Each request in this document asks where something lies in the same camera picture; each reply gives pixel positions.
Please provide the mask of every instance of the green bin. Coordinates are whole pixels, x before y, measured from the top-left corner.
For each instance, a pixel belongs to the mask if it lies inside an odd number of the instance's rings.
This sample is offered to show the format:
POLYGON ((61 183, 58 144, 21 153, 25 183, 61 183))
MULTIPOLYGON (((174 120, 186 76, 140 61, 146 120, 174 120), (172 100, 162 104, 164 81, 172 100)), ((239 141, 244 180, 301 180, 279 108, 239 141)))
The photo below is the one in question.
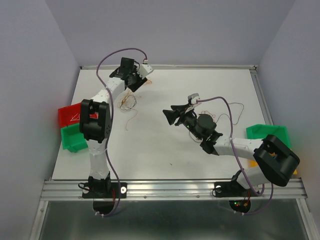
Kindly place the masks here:
POLYGON ((76 153, 88 147, 83 133, 80 132, 80 123, 61 128, 62 148, 76 153))
POLYGON ((269 134, 275 135, 291 149, 291 143, 286 126, 257 124, 247 127, 246 129, 246 136, 248 139, 264 139, 269 134))

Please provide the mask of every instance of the cable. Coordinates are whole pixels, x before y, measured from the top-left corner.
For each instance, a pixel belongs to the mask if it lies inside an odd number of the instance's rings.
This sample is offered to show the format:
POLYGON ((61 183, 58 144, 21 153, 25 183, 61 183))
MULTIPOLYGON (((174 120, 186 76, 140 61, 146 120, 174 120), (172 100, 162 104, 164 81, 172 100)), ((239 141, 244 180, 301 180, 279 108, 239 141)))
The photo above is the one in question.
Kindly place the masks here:
POLYGON ((207 110, 202 111, 201 114, 207 114, 207 115, 211 116, 212 120, 213 120, 214 122, 216 122, 215 119, 214 119, 214 118, 216 117, 215 114, 212 114, 211 112, 209 112, 209 111, 207 111, 207 110))
POLYGON ((268 202, 266 203, 266 205, 264 205, 262 208, 260 208, 260 209, 258 209, 258 210, 256 210, 256 211, 247 212, 247 213, 244 213, 243 215, 248 216, 248 215, 254 215, 254 214, 260 213, 262 210, 266 209, 266 208, 269 206, 269 204, 271 203, 271 200, 272 200, 273 195, 274 195, 274 184, 271 183, 271 193, 270 193, 270 197, 269 197, 268 202))
MULTIPOLYGON (((98 64, 98 66, 96 67, 96 76, 97 78, 100 80, 100 82, 102 83, 102 85, 105 87, 105 89, 107 90, 108 94, 109 94, 109 97, 110 97, 110 105, 111 105, 111 126, 110 126, 110 132, 112 130, 112 126, 113 126, 113 122, 114 122, 114 113, 115 113, 115 107, 114 107, 114 100, 113 100, 113 97, 112 97, 112 93, 111 93, 111 90, 107 87, 107 84, 102 80, 102 78, 99 76, 99 68, 101 66, 101 64, 107 59, 109 58, 110 56, 112 56, 113 54, 116 54, 116 53, 119 53, 119 52, 123 52, 123 51, 127 51, 127 50, 137 50, 141 53, 144 54, 144 57, 145 59, 148 59, 147 57, 147 54, 142 51, 141 49, 139 48, 135 48, 135 47, 128 47, 128 48, 123 48, 123 49, 120 49, 120 50, 117 50, 117 51, 114 51, 112 53, 110 53, 109 55, 105 56, 98 64)), ((119 206, 119 203, 120 203, 120 199, 121 199, 121 183, 120 183, 120 179, 119 179, 119 176, 114 168, 114 166, 112 165, 111 161, 110 161, 110 158, 109 158, 109 154, 108 154, 108 142, 109 142, 109 139, 110 137, 107 138, 106 142, 105 142, 105 156, 106 156, 106 159, 110 165, 110 168, 112 169, 115 177, 116 177, 116 180, 118 182, 118 190, 119 190, 119 198, 118 198, 118 201, 116 202, 116 205, 113 207, 113 209, 111 210, 111 212, 109 212, 108 214, 105 214, 103 215, 104 217, 109 217, 109 216, 112 216, 114 214, 114 212, 117 210, 118 206, 119 206)))
POLYGON ((125 96, 118 102, 117 107, 122 110, 122 111, 130 111, 131 109, 133 109, 135 107, 135 105, 137 104, 137 99, 136 96, 134 95, 134 93, 129 89, 128 92, 125 94, 125 96), (128 103, 130 102, 129 99, 132 98, 133 99, 133 104, 132 106, 128 106, 128 103))
POLYGON ((252 184, 251 184, 251 182, 250 182, 250 180, 249 180, 249 178, 248 178, 248 176, 247 176, 244 168, 242 167, 242 164, 241 164, 241 162, 240 162, 240 160, 239 160, 239 156, 238 156, 238 154, 237 154, 237 150, 236 150, 236 148, 235 148, 235 145, 234 145, 234 142, 233 142, 233 139, 232 139, 232 136, 233 136, 233 133, 234 133, 234 125, 233 125, 233 122, 232 122, 231 109, 230 109, 230 106, 229 106, 227 100, 226 100, 224 97, 222 97, 222 96, 216 96, 216 97, 212 97, 212 98, 209 98, 209 99, 197 100, 196 102, 197 102, 197 103, 205 103, 205 102, 209 102, 209 101, 216 100, 216 99, 221 99, 221 100, 223 100, 224 103, 225 103, 225 105, 226 105, 226 107, 228 108, 228 111, 229 111, 229 119, 230 119, 230 128, 231 128, 231 129, 230 129, 230 136, 229 136, 229 137, 230 137, 230 143, 231 143, 231 147, 232 147, 233 154, 234 154, 234 156, 235 156, 235 159, 236 159, 236 161, 237 161, 237 163, 238 163, 238 165, 239 165, 239 167, 240 167, 240 170, 241 170, 241 172, 242 172, 242 174, 243 174, 246 182, 248 183, 250 189, 255 193, 255 195, 257 195, 258 197, 260 197, 260 196, 262 196, 262 194, 263 194, 264 191, 265 191, 265 185, 264 185, 264 184, 262 185, 262 190, 261 190, 260 193, 259 193, 259 192, 256 192, 256 190, 255 190, 254 187, 252 186, 252 184))
MULTIPOLYGON (((240 115, 239 115, 239 117, 238 117, 238 120, 236 121, 236 123, 233 123, 233 125, 237 125, 237 124, 239 123, 240 117, 241 117, 241 115, 242 115, 242 113, 243 113, 243 111, 244 111, 244 109, 245 109, 245 105, 244 105, 243 103, 241 103, 241 102, 230 102, 230 103, 228 103, 228 104, 229 104, 229 105, 232 105, 232 104, 240 104, 240 105, 242 105, 242 110, 241 110, 241 112, 240 112, 240 115)), ((226 116, 230 119, 230 117, 229 117, 228 114, 222 113, 222 114, 220 114, 220 116, 218 117, 218 119, 216 120, 215 123, 218 123, 218 121, 219 121, 219 119, 220 119, 220 117, 221 117, 222 115, 226 115, 226 116)))
POLYGON ((143 85, 148 85, 148 84, 152 84, 152 81, 150 79, 148 79, 143 85))
POLYGON ((139 62, 137 62, 136 60, 134 60, 134 62, 136 63, 136 64, 138 64, 139 65, 139 68, 136 70, 137 72, 139 71, 139 69, 140 69, 140 63, 139 62))
POLYGON ((83 182, 78 183, 78 187, 79 187, 80 189, 85 190, 85 191, 88 191, 88 192, 91 192, 91 190, 90 190, 89 188, 85 188, 84 185, 85 185, 85 184, 84 184, 83 182))
POLYGON ((127 130, 127 131, 129 131, 129 130, 128 130, 128 123, 129 123, 129 121, 130 121, 131 119, 133 119, 135 116, 138 115, 138 110, 137 110, 137 109, 132 109, 132 110, 136 111, 136 113, 135 113, 135 115, 134 115, 133 117, 129 118, 129 120, 126 121, 125 130, 127 130))

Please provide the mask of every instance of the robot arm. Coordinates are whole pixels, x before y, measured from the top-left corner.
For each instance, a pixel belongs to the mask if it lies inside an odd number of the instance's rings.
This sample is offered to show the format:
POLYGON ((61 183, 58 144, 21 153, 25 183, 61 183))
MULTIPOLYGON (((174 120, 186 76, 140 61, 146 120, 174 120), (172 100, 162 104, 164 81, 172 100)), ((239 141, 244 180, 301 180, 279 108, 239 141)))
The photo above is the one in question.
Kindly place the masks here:
MULTIPOLYGON (((153 68, 147 63, 135 65, 134 59, 122 58, 118 67, 106 83, 115 100, 127 88, 135 92, 147 81, 147 75, 153 68)), ((85 189, 101 196, 110 192, 110 170, 106 159, 106 142, 110 136, 112 120, 110 113, 111 98, 106 88, 103 88, 92 99, 81 102, 80 132, 83 133, 89 148, 90 174, 85 189)))
POLYGON ((215 194, 217 197, 241 196, 251 188, 248 182, 253 186, 265 183, 281 187, 287 185, 300 163, 297 155, 274 135, 268 135, 264 139, 233 138, 233 149, 231 139, 215 130, 217 124, 211 116, 196 115, 194 108, 199 105, 198 100, 199 95, 195 93, 188 97, 188 104, 172 105, 171 110, 163 110, 168 123, 184 125, 196 138, 202 140, 200 147, 207 154, 234 156, 236 152, 238 157, 258 163, 256 167, 243 170, 249 181, 240 170, 232 177, 231 182, 219 182, 220 188, 215 194))

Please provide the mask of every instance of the white backdrop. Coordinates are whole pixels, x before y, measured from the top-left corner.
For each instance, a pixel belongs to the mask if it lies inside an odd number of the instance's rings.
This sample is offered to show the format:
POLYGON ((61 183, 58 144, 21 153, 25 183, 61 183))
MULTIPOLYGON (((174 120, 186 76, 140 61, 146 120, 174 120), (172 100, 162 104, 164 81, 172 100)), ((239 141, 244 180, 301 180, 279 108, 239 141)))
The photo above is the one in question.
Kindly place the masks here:
POLYGON ((297 0, 258 74, 276 125, 286 125, 300 157, 307 202, 320 230, 320 1, 297 0))
MULTIPOLYGON (((294 0, 46 2, 81 66, 128 47, 145 50, 153 64, 254 65, 294 0)), ((105 64, 119 62, 117 55, 105 64)))
POLYGON ((0 239, 27 240, 79 66, 43 0, 0 7, 0 239))

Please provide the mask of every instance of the white table surface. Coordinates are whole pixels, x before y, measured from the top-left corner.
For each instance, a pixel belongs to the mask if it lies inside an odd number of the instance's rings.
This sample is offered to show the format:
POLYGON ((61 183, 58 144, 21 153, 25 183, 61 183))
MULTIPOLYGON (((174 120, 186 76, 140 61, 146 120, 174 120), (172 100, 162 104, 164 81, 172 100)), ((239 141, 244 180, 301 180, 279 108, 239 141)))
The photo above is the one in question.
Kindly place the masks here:
MULTIPOLYGON (((100 75, 108 80, 112 70, 101 70, 100 75)), ((122 112, 115 107, 114 123, 108 151, 111 162, 123 180, 161 179, 225 179, 239 170, 233 156, 216 156, 205 153, 194 142, 184 126, 170 126, 162 112, 170 105, 183 105, 187 97, 199 93, 201 99, 225 97, 231 102, 244 104, 239 123, 234 126, 233 137, 246 138, 246 128, 265 124, 258 97, 249 70, 238 69, 156 69, 151 75, 152 84, 143 85, 137 92, 138 114, 126 122, 135 111, 122 112)), ((90 99, 102 89, 95 70, 81 70, 74 91, 72 104, 90 99)), ((124 94, 115 100, 118 104, 124 94)), ((234 121, 242 106, 230 106, 234 121)), ((221 100, 201 104, 196 113, 207 110, 218 116, 228 110, 221 100)), ((230 122, 223 115, 216 130, 230 134, 230 122)), ((241 159, 249 166, 247 159, 241 159)), ((88 149, 77 153, 63 150, 60 146, 53 180, 86 180, 90 171, 88 149)))

